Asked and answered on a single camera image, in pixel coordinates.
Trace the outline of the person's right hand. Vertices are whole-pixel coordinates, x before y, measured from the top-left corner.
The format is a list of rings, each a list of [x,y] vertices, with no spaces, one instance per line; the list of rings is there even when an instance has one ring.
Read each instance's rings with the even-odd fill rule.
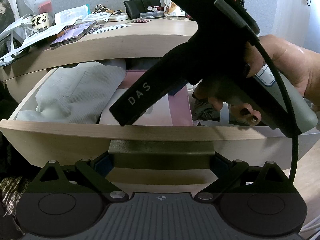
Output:
[[[312,110],[319,117],[319,53],[292,44],[274,35],[259,37],[260,44],[268,53],[277,69],[287,77],[302,97],[312,103]],[[246,46],[246,62],[250,66],[247,77],[257,74],[265,61],[257,48],[249,43]],[[194,90],[193,97],[206,100],[216,111],[221,111],[223,100],[216,97],[218,88],[202,81]],[[232,105],[231,114],[235,119],[249,126],[256,126],[261,121],[259,111],[249,103]]]

